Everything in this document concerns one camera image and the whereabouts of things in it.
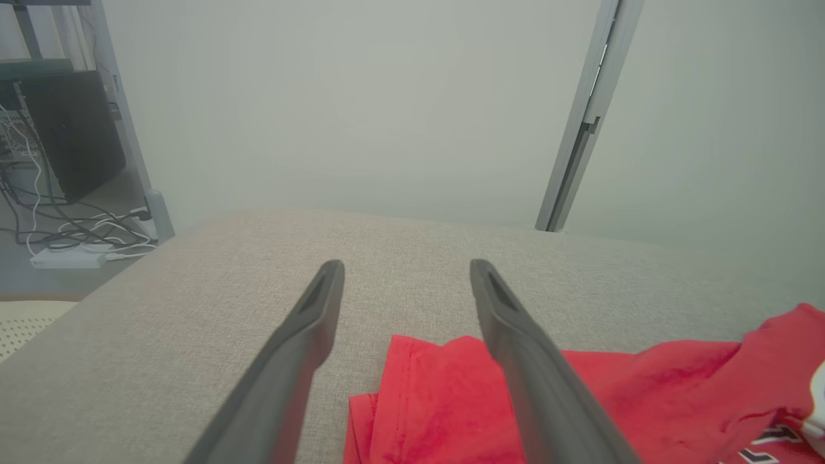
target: red t-shirt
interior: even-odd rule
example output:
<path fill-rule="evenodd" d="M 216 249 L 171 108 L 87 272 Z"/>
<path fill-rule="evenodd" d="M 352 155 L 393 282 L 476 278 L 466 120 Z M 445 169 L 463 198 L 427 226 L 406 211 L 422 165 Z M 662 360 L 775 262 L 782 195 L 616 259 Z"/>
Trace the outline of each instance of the red t-shirt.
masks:
<path fill-rule="evenodd" d="M 645 463 L 823 462 L 825 313 L 810 305 L 742 343 L 564 356 Z M 350 398 L 344 462 L 524 462 L 483 342 L 393 336 L 379 393 Z"/>

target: gray fabric surface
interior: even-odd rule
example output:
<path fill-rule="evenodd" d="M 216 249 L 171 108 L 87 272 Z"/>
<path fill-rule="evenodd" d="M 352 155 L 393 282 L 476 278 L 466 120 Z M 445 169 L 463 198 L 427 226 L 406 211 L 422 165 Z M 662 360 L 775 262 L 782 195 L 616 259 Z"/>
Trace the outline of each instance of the gray fabric surface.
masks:
<path fill-rule="evenodd" d="M 173 239 L 0 365 L 0 462 L 180 462 L 318 266 L 346 266 L 298 462 L 340 462 L 347 398 L 392 334 L 479 336 L 489 259 L 561 348 L 737 340 L 797 300 L 712 258 L 643 244 L 318 211 L 242 213 Z"/>

